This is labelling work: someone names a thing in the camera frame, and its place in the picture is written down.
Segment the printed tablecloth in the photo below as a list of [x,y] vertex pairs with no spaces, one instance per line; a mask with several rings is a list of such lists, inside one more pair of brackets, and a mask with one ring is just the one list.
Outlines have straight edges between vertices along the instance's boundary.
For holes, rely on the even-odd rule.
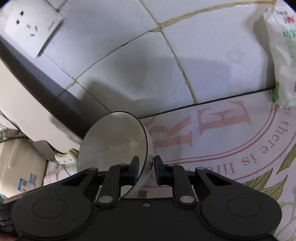
[[[273,197],[283,212],[275,237],[296,240],[295,108],[279,109],[264,91],[141,121],[164,163],[205,167]],[[143,194],[171,197],[172,190],[157,186],[152,173]]]

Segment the plastic bag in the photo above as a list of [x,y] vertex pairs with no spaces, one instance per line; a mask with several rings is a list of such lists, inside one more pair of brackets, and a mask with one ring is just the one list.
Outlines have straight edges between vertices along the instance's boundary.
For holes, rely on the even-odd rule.
[[296,14],[279,0],[264,19],[276,77],[272,101],[281,108],[296,106]]

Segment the beige plastic container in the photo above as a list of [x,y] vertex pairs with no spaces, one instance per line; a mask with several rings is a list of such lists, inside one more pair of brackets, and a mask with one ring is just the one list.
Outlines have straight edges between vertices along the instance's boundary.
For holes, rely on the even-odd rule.
[[0,193],[12,197],[41,187],[46,165],[26,138],[0,143]]

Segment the transparent plastic wrap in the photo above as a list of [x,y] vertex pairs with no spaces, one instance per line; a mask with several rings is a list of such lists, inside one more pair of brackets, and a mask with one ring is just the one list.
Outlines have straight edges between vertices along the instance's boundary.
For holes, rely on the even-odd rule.
[[264,19],[276,77],[272,101],[281,108],[296,106],[296,13],[278,0]]

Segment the white bowl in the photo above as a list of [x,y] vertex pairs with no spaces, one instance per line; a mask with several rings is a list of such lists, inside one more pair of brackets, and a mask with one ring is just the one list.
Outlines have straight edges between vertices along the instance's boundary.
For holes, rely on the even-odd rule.
[[96,167],[107,171],[119,163],[130,164],[139,157],[138,182],[121,188],[121,196],[138,191],[152,171],[152,140],[140,120],[127,112],[112,112],[98,120],[87,132],[80,146],[78,171]]

